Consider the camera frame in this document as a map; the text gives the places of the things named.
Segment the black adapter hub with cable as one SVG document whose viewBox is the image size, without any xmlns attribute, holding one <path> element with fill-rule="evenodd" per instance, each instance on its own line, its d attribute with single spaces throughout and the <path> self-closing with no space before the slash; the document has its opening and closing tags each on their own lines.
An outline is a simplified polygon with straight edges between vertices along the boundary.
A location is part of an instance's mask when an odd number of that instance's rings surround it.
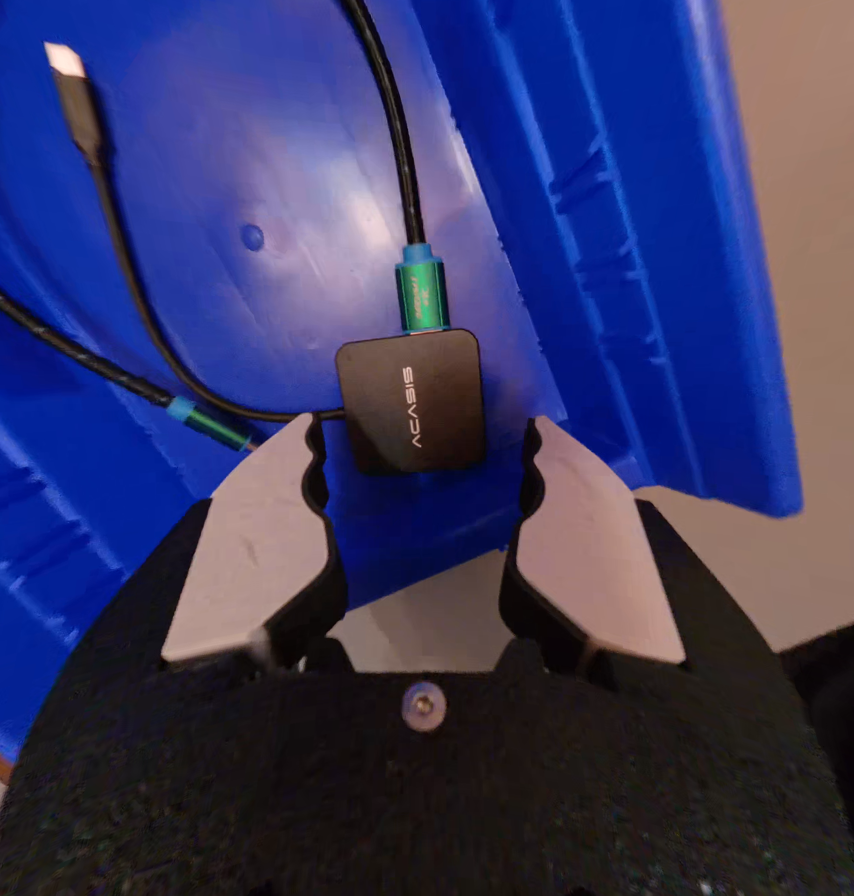
<svg viewBox="0 0 854 896">
<path fill-rule="evenodd" d="M 480 349 L 468 330 L 451 327 L 445 266 L 426 238 L 410 133 L 395 74 L 371 19 L 348 12 L 376 82 L 390 133 L 407 243 L 395 266 L 403 334 L 344 344 L 336 353 L 343 406 L 320 413 L 343 420 L 355 464 L 369 475 L 466 469 L 486 453 Z M 137 272 L 108 173 L 104 123 L 84 61 L 45 42 L 64 120 L 92 175 L 119 267 L 144 329 L 178 379 L 198 397 L 247 420 L 287 424 L 295 412 L 251 409 L 203 384 L 174 350 Z"/>
</svg>

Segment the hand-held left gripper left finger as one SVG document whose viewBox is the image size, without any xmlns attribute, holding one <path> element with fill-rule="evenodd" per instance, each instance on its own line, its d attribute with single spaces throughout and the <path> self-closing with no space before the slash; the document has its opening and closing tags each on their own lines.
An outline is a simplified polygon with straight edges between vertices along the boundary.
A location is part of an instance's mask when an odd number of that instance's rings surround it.
<svg viewBox="0 0 854 896">
<path fill-rule="evenodd" d="M 320 417 L 304 413 L 254 449 L 211 496 L 162 659 L 245 652 L 292 668 L 349 606 L 332 523 Z"/>
</svg>

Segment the blue plastic bin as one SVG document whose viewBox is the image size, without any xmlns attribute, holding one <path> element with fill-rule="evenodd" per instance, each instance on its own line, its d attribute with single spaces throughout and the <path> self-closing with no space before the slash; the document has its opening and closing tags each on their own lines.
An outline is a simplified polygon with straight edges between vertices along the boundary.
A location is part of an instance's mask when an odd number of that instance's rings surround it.
<svg viewBox="0 0 854 896">
<path fill-rule="evenodd" d="M 367 2 L 410 127 L 451 320 L 479 341 L 488 456 L 358 473 L 325 427 L 359 607 L 501 547 L 546 415 L 632 488 L 802 509 L 720 2 Z M 0 287 L 171 393 L 45 42 L 77 52 L 142 279 L 215 391 L 342 404 L 334 356 L 396 335 L 387 122 L 336 2 L 0 2 Z M 69 652 L 238 454 L 0 314 L 0 756 Z"/>
</svg>

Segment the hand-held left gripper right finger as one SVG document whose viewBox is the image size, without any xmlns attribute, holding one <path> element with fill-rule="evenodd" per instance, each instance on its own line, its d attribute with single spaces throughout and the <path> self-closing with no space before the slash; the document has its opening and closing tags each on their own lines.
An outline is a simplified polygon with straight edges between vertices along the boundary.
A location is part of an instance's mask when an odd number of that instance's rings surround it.
<svg viewBox="0 0 854 896">
<path fill-rule="evenodd" d="M 500 585 L 508 630 L 552 674 L 600 674 L 609 657 L 687 660 L 632 492 L 547 417 L 527 422 L 520 517 Z"/>
</svg>

